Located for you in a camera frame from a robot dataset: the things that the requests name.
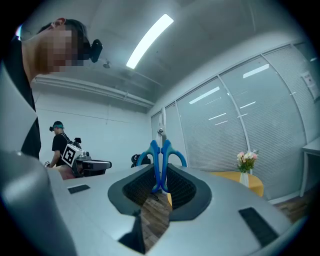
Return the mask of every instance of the yellow table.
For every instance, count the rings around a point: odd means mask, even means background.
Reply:
[[[227,178],[235,182],[240,181],[240,171],[212,171],[210,174]],[[249,176],[249,189],[256,193],[259,197],[264,195],[264,185],[258,177],[248,173]],[[172,206],[171,194],[167,194],[169,204]]]

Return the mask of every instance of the blue scissors handle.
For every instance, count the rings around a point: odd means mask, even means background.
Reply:
[[[160,179],[160,171],[159,171],[159,154],[160,154],[160,147],[155,140],[151,141],[150,147],[147,151],[143,152],[136,162],[136,166],[140,166],[142,160],[145,158],[146,155],[152,155],[153,163],[154,163],[154,173],[155,173],[155,181],[156,184],[154,185],[152,192],[155,193],[159,190],[161,186],[161,179]]]
[[[161,153],[163,154],[161,187],[165,192],[169,193],[169,189],[166,184],[169,156],[176,155],[184,167],[187,167],[187,161],[179,151],[172,148],[171,142],[168,139],[165,140],[163,148],[161,148]]]

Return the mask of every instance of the ceiling light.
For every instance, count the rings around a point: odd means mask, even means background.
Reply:
[[[15,32],[15,35],[18,37],[18,40],[20,40],[20,41],[21,41],[21,27],[22,27],[22,25],[19,26]]]
[[[158,19],[138,43],[126,63],[126,66],[134,69],[150,45],[152,45],[157,37],[160,36],[160,34],[169,27],[172,22],[174,22],[174,20],[167,14],[164,14],[160,19]]]
[[[215,126],[220,125],[220,124],[223,124],[223,123],[225,123],[225,122],[228,122],[228,120],[227,120],[227,121],[224,121],[224,122],[216,123]]]
[[[258,67],[258,68],[256,68],[256,69],[254,69],[254,70],[251,70],[251,71],[248,72],[248,73],[243,74],[243,78],[250,77],[250,76],[252,76],[252,75],[254,75],[254,74],[256,74],[256,73],[259,73],[259,72],[261,72],[261,71],[264,71],[264,70],[266,70],[266,69],[268,69],[268,68],[269,68],[269,64],[263,65],[263,66],[261,66],[261,67]]]
[[[216,100],[221,100],[221,97],[216,98],[216,99],[214,99],[214,100],[212,100],[212,101],[210,101],[210,102],[208,102],[208,103],[206,103],[206,104],[204,104],[204,105],[208,105],[208,104],[210,104],[211,102],[215,102]]]
[[[209,118],[208,120],[212,120],[212,119],[215,119],[215,118],[218,118],[218,117],[221,117],[221,116],[224,116],[226,113],[223,113],[223,114],[220,114],[220,115],[217,115],[215,117],[211,117]]]
[[[197,102],[197,101],[200,101],[200,100],[203,99],[204,97],[207,97],[208,95],[213,94],[213,93],[215,93],[216,91],[219,91],[219,90],[220,90],[220,87],[218,86],[218,87],[216,87],[216,88],[214,88],[214,89],[212,89],[212,90],[210,90],[210,91],[207,91],[206,93],[200,95],[198,98],[195,98],[194,100],[191,100],[191,101],[189,102],[189,104],[193,104],[193,103],[195,103],[195,102]]]
[[[252,104],[255,104],[255,103],[256,103],[255,101],[254,101],[254,102],[251,102],[251,103],[249,103],[249,104],[247,104],[247,105],[241,106],[240,109],[243,109],[243,108],[248,107],[248,106],[250,106],[250,105],[252,105]]]
[[[246,115],[248,115],[248,113],[246,113],[246,114],[242,114],[242,115],[241,115],[241,117],[246,116]],[[238,116],[238,118],[239,118],[239,117],[240,117],[240,116]]]

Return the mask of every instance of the white table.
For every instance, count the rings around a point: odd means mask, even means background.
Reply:
[[[303,151],[303,176],[302,176],[302,185],[300,190],[300,197],[303,197],[307,184],[307,176],[308,176],[308,155],[315,155],[320,157],[320,137],[316,138],[309,144],[305,145],[302,148]]]

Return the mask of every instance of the white wall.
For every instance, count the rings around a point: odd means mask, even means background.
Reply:
[[[145,151],[152,140],[151,120],[143,107],[98,94],[35,84],[32,86],[39,119],[40,161],[51,161],[54,133],[61,121],[65,133],[93,159],[112,162],[112,170],[130,168],[131,157]]]
[[[175,64],[166,82],[167,86],[159,92],[162,95],[148,115],[153,116],[162,106],[167,106],[219,72],[263,51],[301,38],[302,34],[297,28],[269,30],[259,34],[243,34],[241,31],[236,31],[224,38],[215,38],[204,45],[199,45]]]

